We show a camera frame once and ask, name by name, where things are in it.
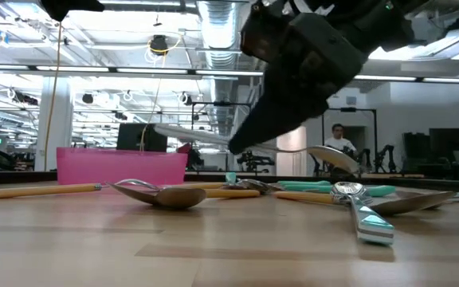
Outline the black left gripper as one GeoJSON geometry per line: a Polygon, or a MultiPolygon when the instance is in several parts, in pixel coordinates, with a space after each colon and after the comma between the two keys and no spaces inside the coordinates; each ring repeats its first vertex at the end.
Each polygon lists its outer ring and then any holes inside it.
{"type": "Polygon", "coordinates": [[[58,22],[62,22],[70,11],[81,10],[103,12],[104,4],[98,0],[40,0],[45,12],[58,22]]]}

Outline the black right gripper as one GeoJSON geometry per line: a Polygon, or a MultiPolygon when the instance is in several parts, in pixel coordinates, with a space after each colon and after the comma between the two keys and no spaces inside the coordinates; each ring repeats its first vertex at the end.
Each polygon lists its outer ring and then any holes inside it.
{"type": "Polygon", "coordinates": [[[267,67],[263,93],[229,141],[245,149],[284,135],[328,109],[327,98],[362,69],[364,56],[324,17],[299,14],[286,26],[267,67]]]}

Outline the person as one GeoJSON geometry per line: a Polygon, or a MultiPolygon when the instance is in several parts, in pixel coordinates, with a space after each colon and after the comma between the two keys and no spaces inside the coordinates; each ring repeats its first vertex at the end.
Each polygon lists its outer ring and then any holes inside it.
{"type": "Polygon", "coordinates": [[[356,152],[357,149],[353,143],[343,136],[343,125],[333,124],[331,127],[332,137],[324,141],[324,145],[339,151],[356,152]]]}

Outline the black ceiling device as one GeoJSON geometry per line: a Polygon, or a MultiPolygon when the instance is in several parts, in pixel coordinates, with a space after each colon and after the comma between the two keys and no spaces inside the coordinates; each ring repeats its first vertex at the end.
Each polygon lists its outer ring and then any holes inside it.
{"type": "Polygon", "coordinates": [[[167,37],[157,34],[149,42],[149,50],[156,56],[168,53],[167,37]]]}

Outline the long ceiling light bar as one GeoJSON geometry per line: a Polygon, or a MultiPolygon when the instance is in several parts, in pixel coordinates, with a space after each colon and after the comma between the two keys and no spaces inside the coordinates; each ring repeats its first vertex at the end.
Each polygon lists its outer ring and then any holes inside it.
{"type": "MultiPolygon", "coordinates": [[[[4,65],[0,64],[0,73],[53,75],[53,65],[4,65]]],[[[79,77],[261,77],[260,71],[232,71],[212,69],[162,69],[162,68],[121,68],[91,66],[60,66],[59,73],[79,77]]],[[[353,81],[377,82],[415,82],[426,84],[459,85],[458,77],[404,77],[381,75],[357,75],[353,81]]]]}

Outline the black background robot arms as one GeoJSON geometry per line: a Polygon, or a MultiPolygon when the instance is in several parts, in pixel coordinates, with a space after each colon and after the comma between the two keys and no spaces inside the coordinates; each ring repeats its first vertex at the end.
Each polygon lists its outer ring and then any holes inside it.
{"type": "MultiPolygon", "coordinates": [[[[364,148],[361,151],[350,152],[342,151],[342,153],[349,155],[353,160],[359,164],[359,172],[356,174],[363,173],[397,173],[397,165],[394,161],[394,146],[385,145],[381,151],[379,151],[375,157],[371,158],[371,150],[364,148]]],[[[320,172],[325,172],[329,175],[349,175],[350,173],[335,167],[333,164],[326,162],[322,159],[316,158],[314,155],[310,155],[314,161],[314,173],[318,175],[320,172]]]]}

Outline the black monitor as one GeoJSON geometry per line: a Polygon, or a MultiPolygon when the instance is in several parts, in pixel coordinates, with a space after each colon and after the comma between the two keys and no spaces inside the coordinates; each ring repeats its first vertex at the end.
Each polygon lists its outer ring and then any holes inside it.
{"type": "Polygon", "coordinates": [[[116,149],[129,151],[167,151],[167,137],[154,129],[154,124],[120,124],[116,149]]]}

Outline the pink plastic bin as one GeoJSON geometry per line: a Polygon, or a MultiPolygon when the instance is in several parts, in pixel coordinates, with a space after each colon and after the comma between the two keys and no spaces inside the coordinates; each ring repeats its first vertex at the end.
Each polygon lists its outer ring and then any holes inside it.
{"type": "Polygon", "coordinates": [[[186,162],[182,153],[59,147],[57,181],[70,185],[139,179],[154,185],[181,184],[186,162]]]}

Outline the dark equipment rack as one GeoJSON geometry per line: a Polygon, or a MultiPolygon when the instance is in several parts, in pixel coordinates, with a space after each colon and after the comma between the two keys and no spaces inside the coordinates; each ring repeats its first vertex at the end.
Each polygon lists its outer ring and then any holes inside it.
{"type": "Polygon", "coordinates": [[[432,179],[459,180],[459,128],[431,128],[402,135],[402,171],[432,179]]]}

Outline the black metal rig frame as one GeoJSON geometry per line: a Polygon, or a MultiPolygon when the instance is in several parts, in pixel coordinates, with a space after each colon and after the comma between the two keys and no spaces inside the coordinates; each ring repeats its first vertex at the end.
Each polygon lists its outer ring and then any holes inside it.
{"type": "Polygon", "coordinates": [[[374,170],[378,152],[377,112],[373,108],[329,108],[321,116],[322,144],[336,135],[347,142],[328,146],[341,151],[356,162],[354,176],[362,178],[374,170]]]}
{"type": "Polygon", "coordinates": [[[194,130],[197,115],[205,115],[210,126],[206,131],[200,130],[204,136],[209,136],[209,139],[194,140],[193,143],[201,149],[201,153],[224,153],[226,155],[225,171],[236,169],[234,156],[229,152],[226,143],[214,142],[213,137],[225,138],[228,141],[239,125],[237,112],[241,111],[247,114],[250,108],[251,104],[234,103],[226,100],[195,101],[192,104],[190,128],[194,130]]]}

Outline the silver ventilation duct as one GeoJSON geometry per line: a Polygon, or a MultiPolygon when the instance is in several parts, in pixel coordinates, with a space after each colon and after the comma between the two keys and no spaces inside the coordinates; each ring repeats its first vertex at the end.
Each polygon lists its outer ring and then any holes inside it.
{"type": "MultiPolygon", "coordinates": [[[[238,5],[234,2],[197,1],[201,16],[201,31],[205,48],[233,49],[237,42],[238,5]]],[[[232,52],[206,52],[209,69],[232,70],[236,67],[237,54],[232,52]]],[[[212,101],[236,101],[232,98],[230,80],[211,80],[212,101]]],[[[216,131],[220,136],[230,136],[233,114],[229,107],[215,108],[216,131]]]]}

